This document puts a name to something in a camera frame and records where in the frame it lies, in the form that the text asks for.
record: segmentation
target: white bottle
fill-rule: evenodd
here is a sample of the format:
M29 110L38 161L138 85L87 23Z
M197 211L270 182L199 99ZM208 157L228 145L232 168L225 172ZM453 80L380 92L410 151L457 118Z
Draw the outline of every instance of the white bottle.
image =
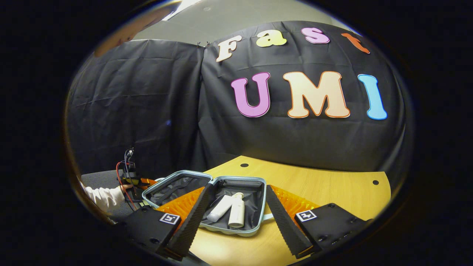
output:
M219 204L207 215L207 219L212 222L218 221L230 209L234 200L235 198L224 195Z
M240 228L245 225L245 202L243 201L243 193L237 192L232 196L234 199L228 226Z

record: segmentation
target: orange gripper pad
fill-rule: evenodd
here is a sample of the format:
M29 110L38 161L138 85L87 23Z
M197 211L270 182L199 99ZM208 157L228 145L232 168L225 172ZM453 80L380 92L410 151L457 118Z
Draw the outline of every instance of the orange gripper pad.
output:
M284 189L278 188L276 186L270 185L276 196L278 197L279 201L281 202L282 206L286 210L286 212L291 217L292 221L300 228L299 224L296 222L294 217L296 213L300 213L307 210L312 210L315 208L320 207L319 205L310 202L298 195L292 194L287 192Z
M164 213L179 215L181 217L181 223L176 228L177 232L197 202L202 190L204 190L204 187L197 188L194 191L184 194L179 198L164 204L156 210Z

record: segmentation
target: purple letter u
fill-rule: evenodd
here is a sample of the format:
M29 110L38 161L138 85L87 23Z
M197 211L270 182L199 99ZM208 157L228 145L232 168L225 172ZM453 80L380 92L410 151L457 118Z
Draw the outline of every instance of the purple letter u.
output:
M266 114L269 110L269 89L268 79L270 74L268 72L261 72L253 76L252 80L258 85L258 93L260 95L260 103L257 106L248 104L246 98L246 84L248 80L241 78L232 82L232 88L235 90L236 106L240 113L247 117L260 117Z

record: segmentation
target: white sleeve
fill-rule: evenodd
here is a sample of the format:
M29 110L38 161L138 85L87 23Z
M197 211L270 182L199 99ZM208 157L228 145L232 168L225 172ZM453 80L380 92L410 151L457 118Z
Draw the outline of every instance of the white sleeve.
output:
M125 201L125 197L123 196L123 192L119 186L112 189L102 187L92 189L89 186L84 187L82 183L80 184L89 198L104 212L117 208L123 201Z

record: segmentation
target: blue letter i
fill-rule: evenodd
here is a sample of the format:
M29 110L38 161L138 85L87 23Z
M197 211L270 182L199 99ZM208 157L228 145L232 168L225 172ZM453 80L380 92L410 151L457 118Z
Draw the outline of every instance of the blue letter i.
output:
M383 120L387 118L387 113L383 108L383 102L381 101L381 95L378 89L378 80L370 75L361 74L358 75L358 79L363 82L368 93L369 99L369 110L367 114L369 118L376 120Z

